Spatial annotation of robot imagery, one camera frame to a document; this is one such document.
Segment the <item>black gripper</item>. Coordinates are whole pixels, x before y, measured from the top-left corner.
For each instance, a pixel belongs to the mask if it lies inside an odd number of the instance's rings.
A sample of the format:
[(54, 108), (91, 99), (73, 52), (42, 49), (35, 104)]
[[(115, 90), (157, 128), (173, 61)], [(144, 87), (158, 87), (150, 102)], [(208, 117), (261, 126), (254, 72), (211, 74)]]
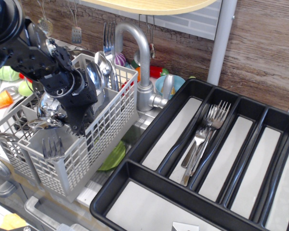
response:
[(95, 120), (91, 107), (98, 102), (94, 84), (75, 68), (71, 72), (44, 68), (42, 85), (48, 95), (57, 99), (65, 109), (72, 132), (84, 136), (85, 130)]

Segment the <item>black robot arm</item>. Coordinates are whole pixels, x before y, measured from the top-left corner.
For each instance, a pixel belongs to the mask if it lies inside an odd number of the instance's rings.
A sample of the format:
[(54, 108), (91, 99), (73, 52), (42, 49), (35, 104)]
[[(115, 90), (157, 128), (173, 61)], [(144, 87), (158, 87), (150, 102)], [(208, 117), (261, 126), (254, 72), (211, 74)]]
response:
[(3, 66), (39, 82), (66, 111), (72, 132), (85, 134), (84, 119), (97, 102), (95, 85), (72, 65), (64, 47), (25, 16), (17, 0), (0, 0), (0, 69)]

